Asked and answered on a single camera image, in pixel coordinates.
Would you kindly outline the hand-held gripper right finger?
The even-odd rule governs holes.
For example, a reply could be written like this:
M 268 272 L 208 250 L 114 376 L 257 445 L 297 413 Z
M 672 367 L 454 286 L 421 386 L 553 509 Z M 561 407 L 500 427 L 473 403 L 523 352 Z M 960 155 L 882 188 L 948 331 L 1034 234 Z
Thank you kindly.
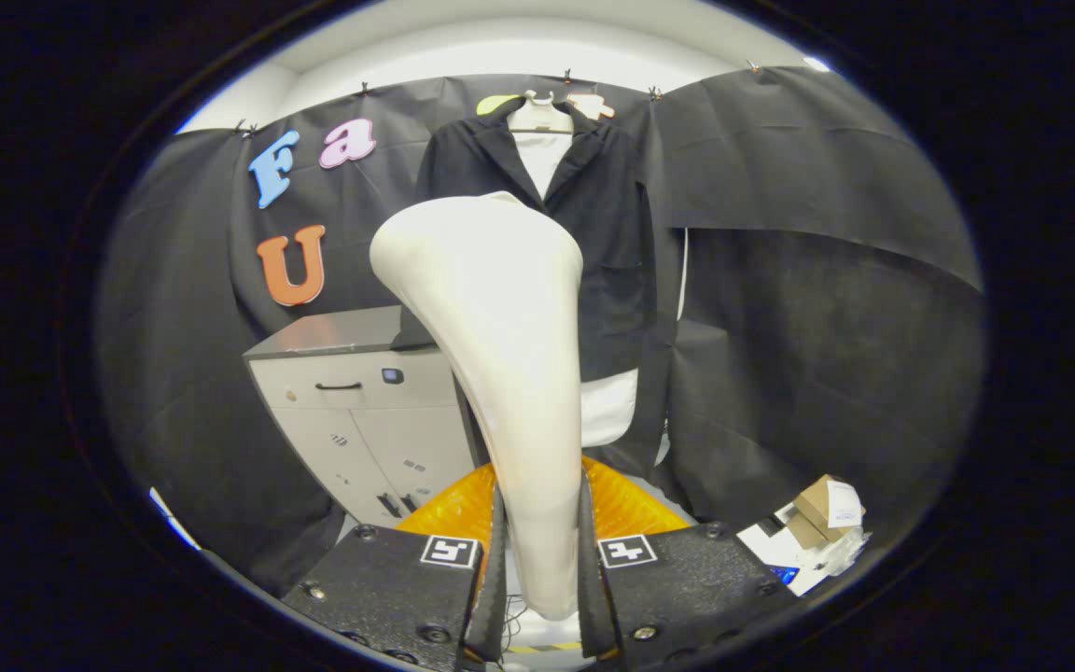
M 687 524 L 621 473 L 584 459 L 580 653 L 605 668 L 663 668 L 756 648 L 801 599 L 723 523 Z

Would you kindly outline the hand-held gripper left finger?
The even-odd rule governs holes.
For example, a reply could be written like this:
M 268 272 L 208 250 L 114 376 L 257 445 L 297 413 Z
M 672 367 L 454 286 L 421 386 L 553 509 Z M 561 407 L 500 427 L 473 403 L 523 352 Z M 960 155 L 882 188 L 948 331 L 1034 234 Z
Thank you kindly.
M 354 527 L 283 604 L 432 671 L 494 663 L 508 606 L 504 537 L 494 468 L 482 464 L 395 528 Z

